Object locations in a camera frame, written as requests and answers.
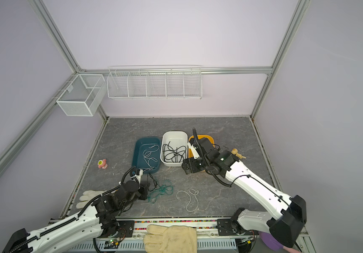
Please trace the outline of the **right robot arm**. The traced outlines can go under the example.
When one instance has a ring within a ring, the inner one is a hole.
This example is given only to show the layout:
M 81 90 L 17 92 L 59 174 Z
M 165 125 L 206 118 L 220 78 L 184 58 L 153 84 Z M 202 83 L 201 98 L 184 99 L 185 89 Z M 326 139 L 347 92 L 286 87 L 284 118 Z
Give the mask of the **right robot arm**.
M 270 234 L 277 242 L 291 248 L 307 222 L 306 201 L 276 189 L 251 171 L 241 159 L 228 150 L 216 148 L 208 138 L 199 138 L 193 130 L 188 142 L 193 157 L 183 160 L 186 174 L 205 171 L 223 186 L 237 185 L 265 209 L 264 212 L 239 208 L 221 235 L 244 235 L 250 230 Z

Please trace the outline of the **teal plastic bin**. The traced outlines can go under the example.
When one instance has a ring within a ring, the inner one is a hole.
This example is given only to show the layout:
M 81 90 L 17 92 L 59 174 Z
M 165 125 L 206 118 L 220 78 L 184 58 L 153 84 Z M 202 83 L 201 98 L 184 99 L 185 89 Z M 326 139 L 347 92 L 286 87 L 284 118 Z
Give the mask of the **teal plastic bin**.
M 143 137 L 136 141 L 132 166 L 154 174 L 160 166 L 161 141 L 157 137 Z

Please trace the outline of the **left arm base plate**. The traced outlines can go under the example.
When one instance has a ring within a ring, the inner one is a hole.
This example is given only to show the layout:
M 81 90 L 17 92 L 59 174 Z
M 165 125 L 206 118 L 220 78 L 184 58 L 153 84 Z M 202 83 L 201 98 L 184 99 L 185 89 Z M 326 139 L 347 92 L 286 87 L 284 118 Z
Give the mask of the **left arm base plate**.
M 133 236 L 135 227 L 134 220 L 119 220 L 114 225 L 104 231 L 101 237 L 130 238 Z

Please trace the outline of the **purple brush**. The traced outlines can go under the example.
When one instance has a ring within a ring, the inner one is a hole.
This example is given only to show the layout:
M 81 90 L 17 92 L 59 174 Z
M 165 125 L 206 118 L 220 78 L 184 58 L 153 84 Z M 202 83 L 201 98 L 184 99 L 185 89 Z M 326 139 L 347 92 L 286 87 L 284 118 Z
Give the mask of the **purple brush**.
M 259 232 L 259 236 L 262 239 L 262 241 L 265 243 L 265 245 L 273 251 L 283 249 L 288 253 L 299 253 L 298 250 L 286 247 L 280 242 L 278 242 L 271 234 L 265 232 Z

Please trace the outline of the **pink toy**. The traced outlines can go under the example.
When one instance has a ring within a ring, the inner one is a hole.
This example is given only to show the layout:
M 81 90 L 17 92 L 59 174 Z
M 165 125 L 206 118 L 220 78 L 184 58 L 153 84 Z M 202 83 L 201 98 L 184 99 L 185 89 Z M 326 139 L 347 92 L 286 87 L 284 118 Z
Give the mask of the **pink toy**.
M 98 161 L 98 168 L 99 169 L 106 169 L 108 167 L 107 160 L 102 159 Z

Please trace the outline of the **white plastic bin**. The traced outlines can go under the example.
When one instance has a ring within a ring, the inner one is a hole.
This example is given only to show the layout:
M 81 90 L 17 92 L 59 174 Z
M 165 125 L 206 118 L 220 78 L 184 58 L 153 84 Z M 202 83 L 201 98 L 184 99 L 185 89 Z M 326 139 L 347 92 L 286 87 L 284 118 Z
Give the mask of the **white plastic bin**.
M 168 131 L 163 135 L 160 160 L 167 167 L 181 167 L 188 157 L 187 134 L 183 131 Z

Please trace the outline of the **small white mesh basket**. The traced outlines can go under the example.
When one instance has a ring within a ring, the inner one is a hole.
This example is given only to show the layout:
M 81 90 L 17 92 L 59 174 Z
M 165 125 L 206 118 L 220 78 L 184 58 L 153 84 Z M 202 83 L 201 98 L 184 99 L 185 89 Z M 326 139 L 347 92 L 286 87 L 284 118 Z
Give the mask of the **small white mesh basket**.
M 67 116 L 92 117 L 106 93 L 102 74 L 78 74 L 57 98 L 57 104 Z

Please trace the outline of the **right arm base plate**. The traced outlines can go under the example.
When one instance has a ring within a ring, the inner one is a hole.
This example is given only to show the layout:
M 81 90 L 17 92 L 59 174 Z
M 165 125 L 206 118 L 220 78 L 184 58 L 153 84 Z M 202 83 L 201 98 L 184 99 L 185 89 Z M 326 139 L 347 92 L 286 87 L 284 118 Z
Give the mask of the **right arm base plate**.
M 219 236 L 234 236 L 241 234 L 241 231 L 231 219 L 217 219 L 216 228 Z

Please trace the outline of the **yellow wooden toy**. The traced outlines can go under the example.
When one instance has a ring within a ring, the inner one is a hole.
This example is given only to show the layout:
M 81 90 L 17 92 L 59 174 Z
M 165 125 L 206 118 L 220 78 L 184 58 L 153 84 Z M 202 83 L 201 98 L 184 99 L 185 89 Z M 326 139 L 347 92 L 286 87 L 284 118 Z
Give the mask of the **yellow wooden toy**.
M 240 154 L 240 153 L 238 152 L 238 150 L 237 150 L 237 149 L 233 149 L 233 150 L 231 151 L 231 153 L 232 153 L 233 155 L 237 156 L 239 159 L 246 159 L 246 157 L 245 157 L 245 156 L 243 156 L 242 154 Z

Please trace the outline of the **white knit glove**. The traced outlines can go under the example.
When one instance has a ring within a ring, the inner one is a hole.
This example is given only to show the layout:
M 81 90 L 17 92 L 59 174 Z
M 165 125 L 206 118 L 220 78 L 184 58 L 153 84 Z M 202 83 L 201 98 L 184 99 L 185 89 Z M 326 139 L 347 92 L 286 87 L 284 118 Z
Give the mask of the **white knit glove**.
M 82 209 L 91 199 L 103 194 L 104 191 L 87 190 L 79 197 L 79 202 L 76 204 L 77 209 Z

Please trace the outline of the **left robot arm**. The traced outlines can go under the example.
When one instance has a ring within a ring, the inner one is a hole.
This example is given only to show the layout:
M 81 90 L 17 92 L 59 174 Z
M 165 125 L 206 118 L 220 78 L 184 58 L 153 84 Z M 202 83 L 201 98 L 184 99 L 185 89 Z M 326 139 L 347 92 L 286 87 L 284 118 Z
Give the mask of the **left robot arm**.
M 38 230 L 20 229 L 9 239 L 5 253 L 63 253 L 73 246 L 100 236 L 115 235 L 120 229 L 118 216 L 138 199 L 147 199 L 149 175 L 142 169 L 126 173 L 130 180 L 102 192 L 86 202 L 79 212 Z

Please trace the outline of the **beige leather glove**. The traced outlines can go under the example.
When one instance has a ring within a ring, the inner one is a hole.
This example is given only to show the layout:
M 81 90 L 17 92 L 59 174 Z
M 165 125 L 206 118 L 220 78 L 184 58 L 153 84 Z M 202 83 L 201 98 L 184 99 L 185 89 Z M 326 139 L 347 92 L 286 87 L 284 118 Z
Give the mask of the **beige leather glove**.
M 197 253 L 197 231 L 188 226 L 149 225 L 144 245 L 147 253 Z

